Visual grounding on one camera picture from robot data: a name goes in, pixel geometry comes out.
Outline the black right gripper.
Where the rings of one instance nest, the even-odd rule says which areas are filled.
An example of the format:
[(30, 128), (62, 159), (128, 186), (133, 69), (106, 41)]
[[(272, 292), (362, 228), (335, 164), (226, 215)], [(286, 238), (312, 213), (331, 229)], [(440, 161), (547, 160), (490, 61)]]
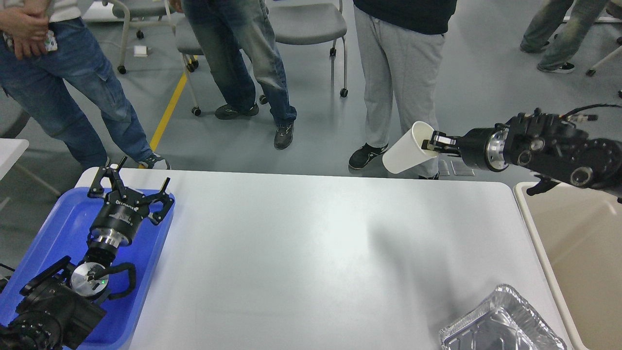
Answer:
[(433, 131), (424, 138), (421, 148), (461, 157), (470, 168), (502, 172), (508, 166), (503, 155), (506, 139), (506, 129), (476, 128), (462, 137), (449, 137), (444, 132)]

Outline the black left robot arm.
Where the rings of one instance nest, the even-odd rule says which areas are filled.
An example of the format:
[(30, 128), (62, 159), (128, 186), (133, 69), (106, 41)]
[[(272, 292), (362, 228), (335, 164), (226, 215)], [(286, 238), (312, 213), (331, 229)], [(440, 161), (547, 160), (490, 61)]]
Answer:
[(158, 190), (99, 168), (56, 202), (1, 295), (3, 350), (114, 350), (138, 321), (173, 219)]

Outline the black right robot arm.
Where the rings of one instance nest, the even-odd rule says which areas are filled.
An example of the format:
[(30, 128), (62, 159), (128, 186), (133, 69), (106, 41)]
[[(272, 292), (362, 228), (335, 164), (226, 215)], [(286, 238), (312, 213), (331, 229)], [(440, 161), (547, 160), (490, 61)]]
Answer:
[(475, 128), (462, 137), (431, 131), (420, 148), (459, 157), (469, 168), (502, 172), (509, 165), (529, 169), (539, 182), (528, 195), (545, 193), (563, 182), (622, 196), (622, 146), (608, 138), (590, 138), (578, 123), (597, 120), (576, 108), (565, 114), (535, 109), (493, 128)]

